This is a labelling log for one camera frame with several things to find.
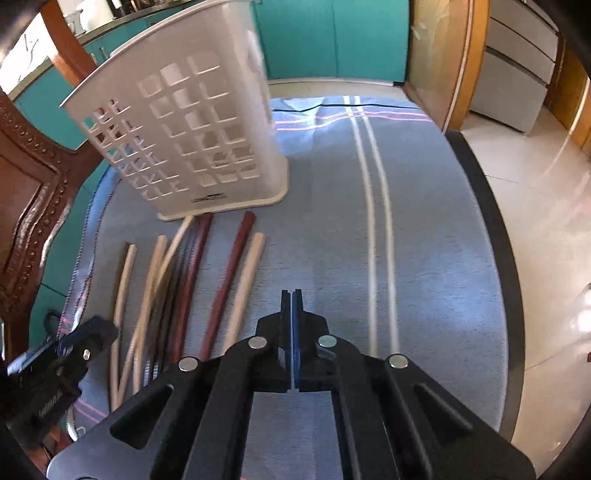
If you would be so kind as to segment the black chopstick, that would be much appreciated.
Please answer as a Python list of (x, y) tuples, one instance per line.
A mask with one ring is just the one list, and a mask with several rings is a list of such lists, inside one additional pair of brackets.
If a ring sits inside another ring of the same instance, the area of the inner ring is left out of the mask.
[(194, 238), (183, 240), (164, 278), (164, 290), (157, 300), (148, 328), (148, 345), (143, 373), (143, 385), (155, 380), (176, 355), (179, 316), (185, 303)]

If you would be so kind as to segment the dark red chopstick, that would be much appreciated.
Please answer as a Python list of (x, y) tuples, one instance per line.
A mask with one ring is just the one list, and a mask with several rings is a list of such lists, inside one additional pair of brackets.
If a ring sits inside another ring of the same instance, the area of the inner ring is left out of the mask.
[(198, 233), (190, 244), (189, 257), (186, 262), (186, 270), (182, 277), (178, 308), (170, 341), (170, 362), (176, 363), (182, 357), (184, 348), (185, 333), (190, 314), (193, 291), (197, 283), (200, 262), (204, 255), (204, 249), (207, 242), (209, 230), (213, 215), (211, 213), (200, 216), (198, 221)]
[(206, 325), (204, 341), (201, 344), (199, 358), (202, 361), (208, 361), (211, 358), (211, 352), (217, 338), (219, 326), (221, 326), (225, 305), (228, 302), (229, 291), (235, 279), (236, 271), (238, 271), (239, 261), (242, 258), (243, 251), (245, 251), (246, 241), (249, 238), (249, 233), (252, 231), (255, 221), (256, 214), (252, 211), (246, 211), (242, 217), (242, 222), (240, 222), (238, 233), (235, 235), (235, 241), (232, 244), (228, 258), (228, 265), (226, 265), (221, 286), (216, 291), (211, 315), (209, 315)]

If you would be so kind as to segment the beige wooden chopstick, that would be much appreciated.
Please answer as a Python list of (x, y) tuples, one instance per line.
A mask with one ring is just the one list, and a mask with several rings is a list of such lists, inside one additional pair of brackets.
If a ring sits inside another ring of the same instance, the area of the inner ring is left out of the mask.
[(223, 353), (238, 341), (238, 334), (242, 330), (242, 322), (245, 317), (245, 309), (249, 303), (249, 294), (252, 291), (254, 277), (256, 277), (256, 271), (259, 269), (259, 262), (263, 256), (265, 245), (266, 235), (263, 232), (256, 232), (252, 237), (252, 241), (250, 241), (249, 251), (242, 265), (238, 288), (236, 288), (235, 299), (233, 299), (229, 316), (228, 330), (222, 346)]
[(142, 378), (142, 364), (143, 364), (143, 348), (145, 342), (145, 335), (147, 323), (150, 317), (153, 289), (156, 283), (160, 264), (164, 256), (167, 238), (165, 235), (159, 235), (156, 238), (156, 243), (150, 259), (149, 269), (147, 273), (146, 283), (144, 287), (140, 312), (137, 322), (137, 336), (133, 356), (133, 370), (132, 370), (132, 392), (138, 393), (141, 389)]
[[(121, 270), (119, 284), (115, 299), (113, 324), (121, 330), (122, 320), (124, 315), (125, 303), (127, 298), (127, 291), (130, 281), (130, 276), (137, 253), (135, 244), (128, 244), (125, 252), (123, 267)], [(117, 338), (111, 345), (110, 363), (109, 363), (109, 394), (110, 394), (110, 410), (114, 411), (118, 408), (118, 385), (119, 385), (119, 356), (120, 356), (120, 338)]]
[[(174, 236), (171, 240), (171, 243), (168, 243), (168, 239), (167, 239), (167, 244), (166, 244), (164, 256), (162, 259), (162, 263), (160, 264), (158, 277), (157, 277), (157, 280), (156, 280), (156, 283), (155, 283), (154, 289), (153, 289), (152, 307), (151, 307), (150, 315), (152, 313), (154, 303), (158, 300), (161, 290), (164, 288), (163, 287), (164, 278), (167, 275), (168, 270), (170, 269), (172, 259), (173, 259), (174, 255), (181, 243), (181, 240), (184, 237), (184, 234), (186, 233), (189, 226), (193, 222), (193, 219), (194, 219), (194, 217), (192, 215), (188, 215), (188, 216), (184, 217), (180, 226), (176, 230), (176, 233), (174, 234)], [(138, 318), (137, 318), (137, 321), (136, 321), (136, 324), (135, 324), (135, 327), (133, 330), (130, 344), (129, 344), (126, 354), (125, 354), (121, 374), (119, 374), (118, 408), (122, 405), (123, 398), (124, 398), (129, 380), (132, 380), (133, 356), (134, 356), (136, 336), (137, 336), (137, 322), (138, 322)]]

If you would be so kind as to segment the brown wooden chair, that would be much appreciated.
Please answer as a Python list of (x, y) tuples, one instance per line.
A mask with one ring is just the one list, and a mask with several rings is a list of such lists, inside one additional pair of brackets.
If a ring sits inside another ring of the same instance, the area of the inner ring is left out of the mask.
[(86, 141), (66, 148), (1, 95), (1, 321), (4, 358), (28, 349), (31, 311), (47, 250), (102, 157)]

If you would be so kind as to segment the white plastic utensil basket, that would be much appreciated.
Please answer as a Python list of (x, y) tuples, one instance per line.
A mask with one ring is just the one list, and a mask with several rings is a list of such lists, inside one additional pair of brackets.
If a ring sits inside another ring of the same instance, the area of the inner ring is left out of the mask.
[(154, 24), (62, 108), (164, 221), (287, 195), (249, 2), (203, 1)]

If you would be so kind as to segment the grey sofa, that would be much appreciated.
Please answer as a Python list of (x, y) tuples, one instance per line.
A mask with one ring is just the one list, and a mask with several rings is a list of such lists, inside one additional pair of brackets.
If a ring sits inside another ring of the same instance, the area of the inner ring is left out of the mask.
[(558, 54), (558, 27), (534, 1), (492, 0), (471, 110), (522, 133), (534, 127)]

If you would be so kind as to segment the wooden door frame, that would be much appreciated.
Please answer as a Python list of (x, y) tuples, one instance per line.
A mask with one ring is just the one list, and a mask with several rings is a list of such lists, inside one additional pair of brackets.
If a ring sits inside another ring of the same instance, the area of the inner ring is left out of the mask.
[(411, 3), (407, 96), (446, 132), (459, 130), (476, 91), (490, 21), (489, 0)]

